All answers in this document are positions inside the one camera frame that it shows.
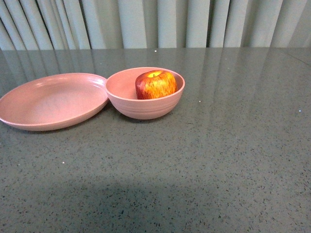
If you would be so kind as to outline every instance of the plate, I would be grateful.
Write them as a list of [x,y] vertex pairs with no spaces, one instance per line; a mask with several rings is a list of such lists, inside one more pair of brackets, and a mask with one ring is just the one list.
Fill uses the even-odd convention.
[[108,103],[105,84],[104,77],[86,73],[58,74],[25,83],[0,99],[0,120],[29,131],[78,124]]

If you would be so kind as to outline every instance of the apple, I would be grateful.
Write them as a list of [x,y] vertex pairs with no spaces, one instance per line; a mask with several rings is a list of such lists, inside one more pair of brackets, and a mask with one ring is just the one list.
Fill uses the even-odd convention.
[[139,75],[135,87],[139,100],[156,99],[177,91],[174,75],[166,70],[152,70]]

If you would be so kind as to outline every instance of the countertop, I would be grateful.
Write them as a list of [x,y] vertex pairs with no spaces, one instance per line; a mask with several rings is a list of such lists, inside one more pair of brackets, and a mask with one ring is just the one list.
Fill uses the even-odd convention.
[[50,132],[0,122],[0,232],[311,232],[311,49],[1,51],[0,97],[70,72],[181,74],[154,120],[108,103]]

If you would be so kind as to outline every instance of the bowl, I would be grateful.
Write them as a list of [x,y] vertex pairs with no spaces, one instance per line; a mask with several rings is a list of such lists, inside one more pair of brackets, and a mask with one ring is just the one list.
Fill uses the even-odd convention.
[[[138,100],[136,96],[135,80],[145,72],[151,70],[166,70],[171,72],[177,83],[177,91],[171,95]],[[137,67],[122,70],[111,75],[106,82],[106,91],[112,105],[122,114],[134,119],[155,119],[170,112],[179,102],[185,87],[184,78],[174,71],[158,67]]]

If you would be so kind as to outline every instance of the curtain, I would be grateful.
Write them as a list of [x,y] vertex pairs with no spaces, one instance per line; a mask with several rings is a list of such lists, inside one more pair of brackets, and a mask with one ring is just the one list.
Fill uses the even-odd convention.
[[0,0],[1,50],[311,47],[311,0]]

